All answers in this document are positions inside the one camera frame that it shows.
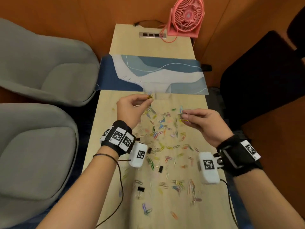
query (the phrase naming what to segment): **black chair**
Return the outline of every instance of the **black chair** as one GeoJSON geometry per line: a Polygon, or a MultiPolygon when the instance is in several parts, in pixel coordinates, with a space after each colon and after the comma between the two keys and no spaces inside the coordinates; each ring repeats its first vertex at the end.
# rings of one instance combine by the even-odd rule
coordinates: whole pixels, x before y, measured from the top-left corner
{"type": "Polygon", "coordinates": [[[304,25],[305,7],[287,30],[297,50],[269,31],[223,73],[220,93],[232,130],[305,95],[304,25]]]}

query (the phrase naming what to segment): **fan grille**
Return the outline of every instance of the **fan grille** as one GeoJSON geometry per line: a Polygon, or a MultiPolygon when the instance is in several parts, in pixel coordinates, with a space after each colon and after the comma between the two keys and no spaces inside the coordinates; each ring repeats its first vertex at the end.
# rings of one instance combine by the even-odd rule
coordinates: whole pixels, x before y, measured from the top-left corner
{"type": "Polygon", "coordinates": [[[174,7],[173,24],[178,31],[189,32],[195,29],[203,18],[201,0],[182,0],[174,7]]]}

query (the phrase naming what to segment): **desk mat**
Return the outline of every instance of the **desk mat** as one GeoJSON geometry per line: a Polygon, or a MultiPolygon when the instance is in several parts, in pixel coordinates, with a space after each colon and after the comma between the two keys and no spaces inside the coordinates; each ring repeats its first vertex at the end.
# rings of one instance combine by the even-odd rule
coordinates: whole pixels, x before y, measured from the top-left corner
{"type": "Polygon", "coordinates": [[[208,95],[200,62],[130,55],[106,55],[96,90],[208,95]]]}

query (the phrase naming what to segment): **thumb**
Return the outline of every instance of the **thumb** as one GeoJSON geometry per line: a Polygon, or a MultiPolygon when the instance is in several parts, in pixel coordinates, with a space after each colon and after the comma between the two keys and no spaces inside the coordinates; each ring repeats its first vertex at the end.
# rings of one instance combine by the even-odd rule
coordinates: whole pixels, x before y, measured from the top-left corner
{"type": "Polygon", "coordinates": [[[153,99],[145,100],[139,107],[139,111],[141,111],[141,114],[145,111],[146,108],[150,106],[150,104],[153,102],[153,99]]]}
{"type": "Polygon", "coordinates": [[[190,114],[182,114],[181,117],[185,120],[188,120],[191,123],[197,124],[197,125],[202,125],[204,118],[190,115],[190,114]]]}

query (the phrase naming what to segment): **person's right arm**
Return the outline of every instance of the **person's right arm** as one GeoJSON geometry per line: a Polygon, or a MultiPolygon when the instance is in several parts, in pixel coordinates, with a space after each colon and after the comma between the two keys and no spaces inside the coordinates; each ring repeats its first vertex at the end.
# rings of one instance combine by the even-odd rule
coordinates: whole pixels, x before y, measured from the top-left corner
{"type": "MultiPolygon", "coordinates": [[[[217,147],[233,136],[218,112],[209,109],[184,110],[187,126],[199,130],[205,140],[217,147]]],[[[255,228],[305,228],[305,222],[281,195],[263,170],[253,169],[234,177],[238,193],[255,228]]]]}

